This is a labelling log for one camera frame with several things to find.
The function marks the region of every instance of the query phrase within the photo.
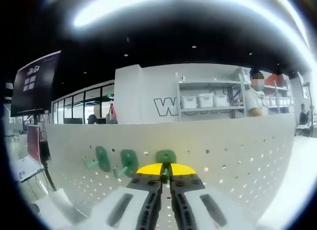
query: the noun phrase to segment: person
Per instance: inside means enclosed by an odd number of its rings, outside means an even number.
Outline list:
[[[305,104],[301,104],[301,114],[299,115],[299,124],[305,125],[308,122],[308,115],[305,113]]]
[[[245,104],[248,116],[268,115],[268,104],[263,92],[264,76],[258,69],[250,71],[251,87],[246,91]]]
[[[96,123],[97,123],[96,115],[92,114],[92,115],[88,116],[88,124],[89,125],[96,124]]]

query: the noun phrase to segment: desk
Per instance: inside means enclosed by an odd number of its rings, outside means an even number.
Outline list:
[[[315,192],[317,180],[317,138],[296,136],[284,180],[258,224],[287,229]]]
[[[14,178],[19,182],[25,182],[44,170],[44,166],[38,164],[30,156],[26,156],[11,163]]]

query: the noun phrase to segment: black ceiling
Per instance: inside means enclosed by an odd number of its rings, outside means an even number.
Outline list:
[[[35,1],[30,1],[30,8]],[[13,82],[16,71],[26,63],[62,50],[54,98],[114,79],[116,68],[133,64],[220,63],[290,75],[294,68],[306,70],[284,36],[263,19],[234,6],[204,0],[155,2],[124,10],[93,26],[74,28],[74,15],[87,0],[42,0],[33,13],[20,3],[20,10],[25,8],[31,16],[17,20],[21,27],[10,21],[15,31],[10,35],[13,46],[6,80]],[[279,13],[295,30],[289,15],[283,10]]]

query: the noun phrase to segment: display screen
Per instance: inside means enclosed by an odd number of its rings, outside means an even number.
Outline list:
[[[60,51],[21,68],[15,77],[11,117],[51,112],[52,83]]]

